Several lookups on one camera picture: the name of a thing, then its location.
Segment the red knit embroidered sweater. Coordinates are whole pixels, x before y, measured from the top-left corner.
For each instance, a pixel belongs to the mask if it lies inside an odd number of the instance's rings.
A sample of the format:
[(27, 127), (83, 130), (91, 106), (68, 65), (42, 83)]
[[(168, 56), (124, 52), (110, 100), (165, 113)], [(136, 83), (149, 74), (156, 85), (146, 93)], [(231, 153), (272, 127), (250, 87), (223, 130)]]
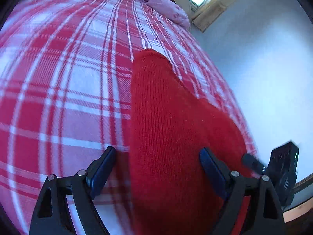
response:
[(152, 49), (133, 60), (129, 169), (135, 234), (209, 234), (223, 200), (200, 163), (209, 148), (250, 177), (243, 136), (224, 112), (194, 96)]

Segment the red white plaid bedspread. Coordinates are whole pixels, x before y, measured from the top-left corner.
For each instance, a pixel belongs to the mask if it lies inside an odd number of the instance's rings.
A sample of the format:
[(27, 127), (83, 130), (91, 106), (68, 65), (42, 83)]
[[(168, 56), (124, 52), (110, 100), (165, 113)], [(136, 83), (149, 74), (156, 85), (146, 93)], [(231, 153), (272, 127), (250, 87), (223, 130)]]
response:
[(1, 29), (1, 205), (18, 232), (29, 233), (48, 175), (71, 176), (114, 146), (117, 168), (95, 205), (111, 234), (132, 234), (130, 81), (146, 48), (257, 153), (233, 92), (189, 31), (138, 0), (24, 0)]

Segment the yellow curtain right panel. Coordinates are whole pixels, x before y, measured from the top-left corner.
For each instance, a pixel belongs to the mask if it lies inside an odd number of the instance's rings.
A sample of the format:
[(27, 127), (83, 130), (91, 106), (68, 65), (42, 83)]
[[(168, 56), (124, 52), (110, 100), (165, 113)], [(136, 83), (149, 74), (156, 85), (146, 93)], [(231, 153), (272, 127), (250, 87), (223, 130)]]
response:
[(205, 0), (192, 16), (192, 24), (204, 32), (237, 0)]

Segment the pink folded blanket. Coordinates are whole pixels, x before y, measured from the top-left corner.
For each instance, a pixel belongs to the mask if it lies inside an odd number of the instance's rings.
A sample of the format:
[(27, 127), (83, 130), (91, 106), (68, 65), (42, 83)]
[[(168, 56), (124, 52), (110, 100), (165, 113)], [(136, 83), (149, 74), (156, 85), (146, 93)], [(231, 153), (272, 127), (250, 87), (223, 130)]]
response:
[(138, 0), (156, 10), (173, 23), (188, 30), (190, 28), (189, 18), (187, 13), (176, 3), (171, 0)]

